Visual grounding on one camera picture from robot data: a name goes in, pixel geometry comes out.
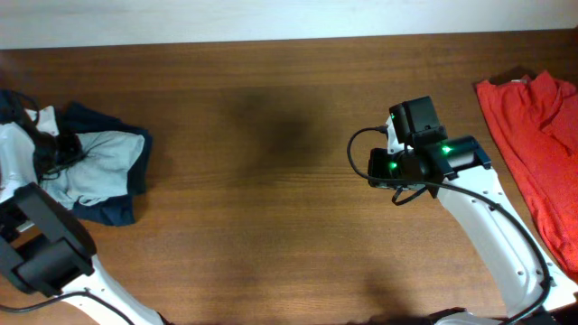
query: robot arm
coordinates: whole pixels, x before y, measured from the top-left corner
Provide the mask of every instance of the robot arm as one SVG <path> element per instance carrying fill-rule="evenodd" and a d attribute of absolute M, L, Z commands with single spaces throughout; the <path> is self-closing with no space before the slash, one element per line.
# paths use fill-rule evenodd
<path fill-rule="evenodd" d="M 553 263 L 532 237 L 477 141 L 471 136 L 449 140 L 428 97 L 391 107 L 389 111 L 387 129 L 369 128 L 387 134 L 387 149 L 371 151 L 368 174 L 352 164 L 354 170 L 368 179 L 372 187 L 397 190 L 393 199 L 397 205 L 409 201 L 396 202 L 402 190 L 417 190 L 418 195 L 429 190 L 439 199 L 461 224 L 489 268 L 509 317 L 532 309 L 536 302 L 542 301 L 543 295 L 539 311 L 556 315 L 560 308 L 572 304 L 576 309 L 578 285 Z M 449 186 L 435 186 L 439 183 Z M 479 197 L 455 189 L 473 192 Z M 496 208 L 504 209 L 513 220 L 486 201 L 497 204 Z M 545 281 L 545 275 L 549 275 L 549 281 Z M 556 324 L 549 315 L 543 322 L 538 322 L 537 317 L 543 316 L 531 317 L 532 324 Z M 495 323 L 500 322 L 456 311 L 436 322 L 444 325 Z"/>
<path fill-rule="evenodd" d="M 22 117 L 23 109 L 14 107 L 8 113 Z M 63 300 L 99 324 L 170 324 L 108 275 L 88 231 L 36 184 L 39 165 L 34 158 L 39 146 L 42 157 L 58 155 L 37 142 L 39 138 L 50 141 L 51 135 L 31 136 L 21 126 L 22 119 L 13 120 L 0 123 L 0 273 L 20 291 Z M 42 233 L 13 247 L 11 243 L 31 225 Z"/>

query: wood grain surface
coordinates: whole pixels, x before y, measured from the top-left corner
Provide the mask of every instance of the wood grain surface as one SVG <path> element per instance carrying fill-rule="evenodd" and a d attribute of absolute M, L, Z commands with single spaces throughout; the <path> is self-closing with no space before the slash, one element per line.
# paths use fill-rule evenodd
<path fill-rule="evenodd" d="M 177 324 L 336 324 L 454 306 L 501 316 L 452 216 L 426 195 L 393 206 L 352 172 L 345 147 L 390 106 L 430 95 L 450 136 L 478 138 L 531 225 L 472 85 L 516 67 L 576 83 L 577 59 L 574 31 L 0 51 L 0 87 L 151 131 L 138 222 L 83 224 L 108 271 Z M 355 157 L 365 165 L 386 145 L 363 135 Z M 0 279 L 2 304 L 43 299 Z M 0 323 L 92 322 L 62 303 Z"/>

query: folded clothing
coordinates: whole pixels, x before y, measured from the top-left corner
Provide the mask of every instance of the folded clothing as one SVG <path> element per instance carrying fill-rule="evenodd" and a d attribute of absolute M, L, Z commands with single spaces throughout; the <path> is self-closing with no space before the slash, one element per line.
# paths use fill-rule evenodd
<path fill-rule="evenodd" d="M 126 125 L 118 118 L 95 112 L 77 102 L 70 103 L 60 118 L 63 126 L 75 134 L 120 131 L 141 135 L 144 138 L 143 152 L 136 160 L 133 168 L 128 172 L 127 191 L 131 195 L 144 194 L 146 192 L 145 174 L 153 147 L 153 138 L 147 130 Z"/>
<path fill-rule="evenodd" d="M 477 85 L 489 130 L 540 236 L 578 281 L 578 93 L 547 72 Z"/>
<path fill-rule="evenodd" d="M 143 151 L 145 139 L 118 131 L 77 135 L 84 158 L 41 186 L 66 209 L 74 204 L 93 206 L 127 194 L 127 174 Z"/>
<path fill-rule="evenodd" d="M 127 226 L 135 223 L 133 196 L 146 192 L 145 175 L 153 146 L 147 130 L 124 124 L 120 119 L 107 116 L 72 102 L 64 112 L 57 111 L 59 122 L 76 134 L 120 131 L 144 138 L 143 150 L 127 173 L 126 195 L 111 197 L 90 207 L 76 202 L 72 212 L 78 218 L 108 226 Z"/>

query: gray fabric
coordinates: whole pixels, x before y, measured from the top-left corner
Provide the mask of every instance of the gray fabric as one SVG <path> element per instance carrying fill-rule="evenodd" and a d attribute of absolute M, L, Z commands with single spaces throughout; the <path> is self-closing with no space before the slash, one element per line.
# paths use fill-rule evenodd
<path fill-rule="evenodd" d="M 87 156 L 58 178 L 41 183 L 66 209 L 75 202 L 92 206 L 126 195 L 127 173 L 143 151 L 141 135 L 106 131 L 77 135 Z"/>

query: dark blue cloth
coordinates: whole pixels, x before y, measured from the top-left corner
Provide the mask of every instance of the dark blue cloth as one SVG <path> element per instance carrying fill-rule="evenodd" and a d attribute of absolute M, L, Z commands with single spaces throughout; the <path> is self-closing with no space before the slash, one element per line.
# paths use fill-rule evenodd
<path fill-rule="evenodd" d="M 101 223 L 106 226 L 128 226 L 135 223 L 133 213 L 133 197 L 123 195 L 109 198 L 93 206 L 74 203 L 72 213 L 85 220 Z"/>
<path fill-rule="evenodd" d="M 72 213 L 78 218 L 95 221 L 107 226 L 127 226 L 135 223 L 133 212 L 133 196 L 146 192 L 145 175 L 153 146 L 153 138 L 148 131 L 124 124 L 118 118 L 106 116 L 72 102 L 68 109 L 59 114 L 59 123 L 72 133 L 83 134 L 91 132 L 121 131 L 144 138 L 143 151 L 128 171 L 126 183 L 127 195 L 109 198 L 93 206 L 74 204 Z"/>

